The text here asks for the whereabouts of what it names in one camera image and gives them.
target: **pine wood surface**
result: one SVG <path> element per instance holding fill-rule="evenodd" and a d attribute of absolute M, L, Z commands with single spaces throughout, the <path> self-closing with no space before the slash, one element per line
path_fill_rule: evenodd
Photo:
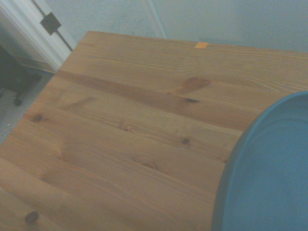
<path fill-rule="evenodd" d="M 0 147 L 0 230 L 209 230 L 242 132 L 307 86 L 307 53 L 88 32 Z"/>

